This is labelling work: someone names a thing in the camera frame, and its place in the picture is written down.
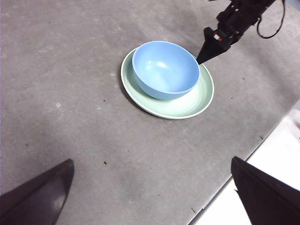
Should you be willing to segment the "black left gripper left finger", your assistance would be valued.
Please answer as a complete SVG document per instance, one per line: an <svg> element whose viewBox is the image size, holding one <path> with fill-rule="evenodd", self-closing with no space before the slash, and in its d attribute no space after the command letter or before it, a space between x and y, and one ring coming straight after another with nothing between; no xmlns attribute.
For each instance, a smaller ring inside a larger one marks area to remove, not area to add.
<svg viewBox="0 0 300 225"><path fill-rule="evenodd" d="M54 225L68 198L75 173L71 159L0 196L2 225Z"/></svg>

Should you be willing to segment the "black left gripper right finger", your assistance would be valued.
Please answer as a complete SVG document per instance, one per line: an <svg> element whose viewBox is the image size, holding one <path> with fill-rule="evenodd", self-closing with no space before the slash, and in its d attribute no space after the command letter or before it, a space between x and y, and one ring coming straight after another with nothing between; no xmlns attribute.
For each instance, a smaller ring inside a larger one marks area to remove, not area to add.
<svg viewBox="0 0 300 225"><path fill-rule="evenodd" d="M239 157L231 160L236 192L253 225L298 225L300 191Z"/></svg>

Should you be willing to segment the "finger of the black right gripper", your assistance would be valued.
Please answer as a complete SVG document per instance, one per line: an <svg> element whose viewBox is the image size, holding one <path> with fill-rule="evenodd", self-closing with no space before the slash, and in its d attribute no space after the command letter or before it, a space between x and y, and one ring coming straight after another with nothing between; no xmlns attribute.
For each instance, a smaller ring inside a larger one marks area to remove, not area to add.
<svg viewBox="0 0 300 225"><path fill-rule="evenodd" d="M229 37L221 30L206 27L204 44L196 58L198 64L203 64L229 50Z"/></svg>

